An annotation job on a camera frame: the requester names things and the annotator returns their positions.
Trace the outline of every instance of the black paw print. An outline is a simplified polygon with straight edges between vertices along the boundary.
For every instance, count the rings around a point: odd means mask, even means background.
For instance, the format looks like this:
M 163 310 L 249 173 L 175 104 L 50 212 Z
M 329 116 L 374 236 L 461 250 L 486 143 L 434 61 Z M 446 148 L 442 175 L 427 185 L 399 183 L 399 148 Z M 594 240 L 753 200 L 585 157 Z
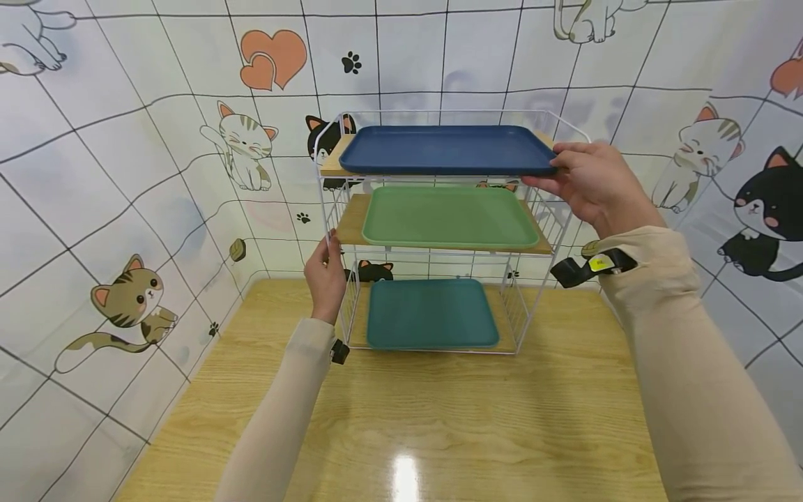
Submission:
M 343 73 L 353 73 L 354 75 L 360 73 L 357 71 L 362 68 L 362 63 L 358 63 L 359 60 L 359 54 L 349 51 L 348 57 L 340 59 L 340 62 L 343 63 Z

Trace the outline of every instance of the heart sticker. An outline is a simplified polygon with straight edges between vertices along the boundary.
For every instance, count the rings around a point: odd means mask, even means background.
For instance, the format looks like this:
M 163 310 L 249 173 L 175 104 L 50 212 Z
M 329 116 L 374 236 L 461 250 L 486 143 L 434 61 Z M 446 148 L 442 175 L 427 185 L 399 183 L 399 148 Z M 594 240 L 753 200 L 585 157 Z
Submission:
M 276 84 L 284 90 L 307 63 L 304 41 L 290 30 L 276 31 L 272 37 L 264 31 L 248 31 L 240 49 L 248 62 L 240 71 L 240 79 L 252 89 L 270 91 Z

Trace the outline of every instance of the green tray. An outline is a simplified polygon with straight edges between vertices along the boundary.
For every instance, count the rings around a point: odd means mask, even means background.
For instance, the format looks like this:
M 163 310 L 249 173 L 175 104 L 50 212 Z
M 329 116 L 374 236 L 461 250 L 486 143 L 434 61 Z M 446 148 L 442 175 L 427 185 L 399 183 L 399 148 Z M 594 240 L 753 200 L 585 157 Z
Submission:
M 377 188 L 362 236 L 398 247 L 525 249 L 538 243 L 532 217 L 512 192 L 473 186 Z
M 473 279 L 385 280 L 371 286 L 368 345 L 462 349 L 499 343 L 483 285 Z

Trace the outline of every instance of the arm sleeve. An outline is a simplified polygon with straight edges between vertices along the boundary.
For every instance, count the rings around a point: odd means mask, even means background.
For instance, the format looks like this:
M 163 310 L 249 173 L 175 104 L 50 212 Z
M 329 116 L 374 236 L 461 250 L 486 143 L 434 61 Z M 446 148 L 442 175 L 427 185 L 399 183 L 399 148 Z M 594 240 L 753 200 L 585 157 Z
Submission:
M 234 447 L 215 502 L 283 500 L 334 343 L 330 324 L 317 319 L 298 324 L 271 388 Z
M 657 227 L 604 239 L 638 266 L 601 276 L 634 359 L 670 502 L 803 500 L 781 429 L 703 308 L 681 234 Z

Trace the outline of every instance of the wooden table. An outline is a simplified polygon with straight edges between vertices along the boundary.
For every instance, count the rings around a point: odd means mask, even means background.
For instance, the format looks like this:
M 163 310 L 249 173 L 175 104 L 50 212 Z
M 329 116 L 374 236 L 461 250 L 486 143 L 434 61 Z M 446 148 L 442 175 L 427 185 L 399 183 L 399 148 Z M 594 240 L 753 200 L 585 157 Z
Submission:
M 117 502 L 211 500 L 309 294 L 256 284 Z M 517 356 L 353 350 L 286 500 L 666 500 L 626 342 L 601 298 L 547 290 Z

